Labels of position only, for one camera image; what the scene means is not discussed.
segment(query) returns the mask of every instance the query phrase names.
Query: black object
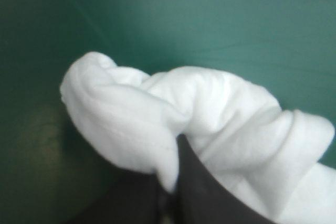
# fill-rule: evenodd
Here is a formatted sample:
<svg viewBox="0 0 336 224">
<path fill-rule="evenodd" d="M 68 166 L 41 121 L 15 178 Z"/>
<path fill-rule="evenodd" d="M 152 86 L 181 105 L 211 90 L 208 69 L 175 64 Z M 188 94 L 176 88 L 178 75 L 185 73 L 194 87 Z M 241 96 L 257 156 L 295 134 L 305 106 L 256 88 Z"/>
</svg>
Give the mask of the black object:
<svg viewBox="0 0 336 224">
<path fill-rule="evenodd" d="M 177 218 L 183 224 L 272 224 L 223 188 L 179 136 Z"/>
<path fill-rule="evenodd" d="M 91 207 L 67 224 L 158 224 L 169 215 L 175 224 L 272 224 L 223 188 L 200 162 L 186 137 L 177 139 L 180 175 L 175 195 L 155 175 L 125 171 Z"/>
</svg>

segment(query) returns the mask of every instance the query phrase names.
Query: white towel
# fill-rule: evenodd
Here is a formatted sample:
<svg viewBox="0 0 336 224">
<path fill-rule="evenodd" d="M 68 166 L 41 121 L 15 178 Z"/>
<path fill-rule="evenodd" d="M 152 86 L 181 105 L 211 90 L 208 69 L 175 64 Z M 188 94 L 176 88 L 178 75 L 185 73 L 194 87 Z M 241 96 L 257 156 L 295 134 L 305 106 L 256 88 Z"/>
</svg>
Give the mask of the white towel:
<svg viewBox="0 0 336 224">
<path fill-rule="evenodd" d="M 263 87 L 200 67 L 149 76 L 91 52 L 70 67 L 60 89 L 75 126 L 103 157 L 157 173 L 167 191 L 175 187 L 183 133 L 218 182 L 261 215 L 335 223 L 336 170 L 317 163 L 333 125 L 282 111 Z"/>
</svg>

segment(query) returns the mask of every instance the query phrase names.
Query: fabric fold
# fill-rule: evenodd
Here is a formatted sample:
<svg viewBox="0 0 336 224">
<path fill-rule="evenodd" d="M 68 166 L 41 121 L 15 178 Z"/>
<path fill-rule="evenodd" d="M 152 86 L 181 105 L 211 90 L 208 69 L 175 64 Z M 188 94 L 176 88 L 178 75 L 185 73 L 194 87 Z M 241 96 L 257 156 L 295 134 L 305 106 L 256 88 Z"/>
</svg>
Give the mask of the fabric fold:
<svg viewBox="0 0 336 224">
<path fill-rule="evenodd" d="M 224 188 L 279 223 L 296 223 L 300 218 L 290 209 L 300 204 L 314 209 L 313 202 L 299 202 L 305 188 L 335 189 L 336 171 L 317 163 L 333 139 L 333 125 L 282 111 L 265 88 L 232 73 L 180 67 L 149 76 L 91 52 L 70 67 L 60 89 L 75 126 L 103 157 L 121 168 L 157 173 L 167 191 L 178 176 L 175 139 L 181 133 Z M 309 176 L 315 170 L 320 185 Z M 334 195 L 324 197 L 328 207 L 336 204 Z"/>
</svg>

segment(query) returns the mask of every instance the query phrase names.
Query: green background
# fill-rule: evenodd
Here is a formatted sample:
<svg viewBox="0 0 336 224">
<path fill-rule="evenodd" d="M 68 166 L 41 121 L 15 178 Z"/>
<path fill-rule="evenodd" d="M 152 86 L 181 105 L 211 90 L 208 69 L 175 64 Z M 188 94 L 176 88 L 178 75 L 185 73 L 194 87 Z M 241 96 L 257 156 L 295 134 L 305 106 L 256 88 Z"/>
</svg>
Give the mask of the green background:
<svg viewBox="0 0 336 224">
<path fill-rule="evenodd" d="M 60 102 L 88 51 L 222 69 L 336 124 L 336 0 L 0 0 L 0 223 L 61 223 L 118 179 Z M 336 168 L 336 144 L 323 159 Z"/>
</svg>

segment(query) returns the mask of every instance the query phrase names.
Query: green surface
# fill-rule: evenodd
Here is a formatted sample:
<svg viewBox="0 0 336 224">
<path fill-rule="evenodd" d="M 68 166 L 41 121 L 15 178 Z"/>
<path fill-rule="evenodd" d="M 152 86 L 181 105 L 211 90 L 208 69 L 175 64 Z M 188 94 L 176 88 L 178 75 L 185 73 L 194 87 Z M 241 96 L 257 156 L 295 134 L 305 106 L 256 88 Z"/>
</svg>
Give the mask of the green surface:
<svg viewBox="0 0 336 224">
<path fill-rule="evenodd" d="M 119 171 L 58 86 L 87 51 L 149 73 L 223 69 L 336 124 L 336 0 L 0 0 L 0 223 L 61 223 Z M 322 162 L 336 168 L 336 144 Z"/>
</svg>

